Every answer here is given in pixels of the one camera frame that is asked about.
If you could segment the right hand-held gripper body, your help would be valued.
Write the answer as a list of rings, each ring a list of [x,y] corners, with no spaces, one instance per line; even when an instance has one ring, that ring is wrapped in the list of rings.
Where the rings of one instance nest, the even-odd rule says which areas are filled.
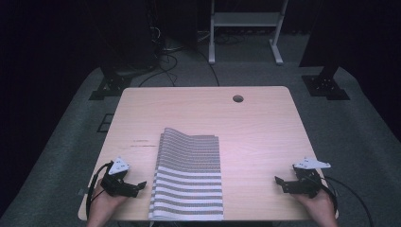
[[[326,189],[318,169],[330,167],[329,163],[305,157],[293,165],[297,181],[288,182],[288,185],[294,185],[297,188],[296,194],[304,194],[308,195],[309,198],[314,198],[321,189]]]

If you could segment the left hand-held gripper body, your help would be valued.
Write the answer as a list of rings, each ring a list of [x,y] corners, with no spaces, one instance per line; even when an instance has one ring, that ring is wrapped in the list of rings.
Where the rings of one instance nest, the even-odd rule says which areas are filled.
[[[124,196],[128,191],[137,190],[136,185],[125,183],[130,166],[121,158],[111,161],[101,181],[101,186],[110,196]]]

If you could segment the grey white striped cloth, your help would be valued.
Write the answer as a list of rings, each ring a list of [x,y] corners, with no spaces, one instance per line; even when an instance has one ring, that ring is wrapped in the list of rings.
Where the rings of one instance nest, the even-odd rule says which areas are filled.
[[[166,128],[160,138],[148,218],[220,221],[223,216],[218,137]]]

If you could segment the person's left hand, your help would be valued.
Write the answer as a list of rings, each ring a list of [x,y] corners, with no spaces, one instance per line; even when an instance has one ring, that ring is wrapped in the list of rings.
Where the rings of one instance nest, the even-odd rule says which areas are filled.
[[[92,198],[89,220],[96,222],[109,220],[127,199],[124,196],[110,196],[101,186],[101,180],[98,180],[95,196]]]

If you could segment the person's right hand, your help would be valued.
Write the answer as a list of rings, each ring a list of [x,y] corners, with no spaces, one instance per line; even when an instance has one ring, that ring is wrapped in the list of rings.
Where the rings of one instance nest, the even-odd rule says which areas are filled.
[[[292,197],[306,209],[315,221],[327,222],[330,219],[336,219],[334,203],[324,190],[321,189],[314,198],[303,194],[292,194]]]

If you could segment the black stand base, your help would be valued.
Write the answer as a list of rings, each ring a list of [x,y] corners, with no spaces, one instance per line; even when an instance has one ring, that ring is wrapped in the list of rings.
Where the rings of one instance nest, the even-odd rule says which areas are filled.
[[[339,87],[334,76],[339,67],[326,65],[319,75],[304,75],[302,80],[311,96],[324,96],[327,100],[349,100],[347,93]]]
[[[103,100],[107,96],[121,96],[123,91],[131,85],[133,75],[127,74],[113,67],[101,67],[103,79],[89,99]]]

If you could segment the white metal stand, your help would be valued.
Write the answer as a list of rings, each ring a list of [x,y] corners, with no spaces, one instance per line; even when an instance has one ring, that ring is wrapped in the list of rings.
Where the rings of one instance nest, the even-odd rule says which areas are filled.
[[[211,0],[208,62],[216,62],[215,31],[218,27],[274,27],[274,36],[269,39],[270,50],[277,65],[284,61],[278,48],[278,40],[287,12],[289,0],[283,0],[277,12],[215,12],[215,0]]]

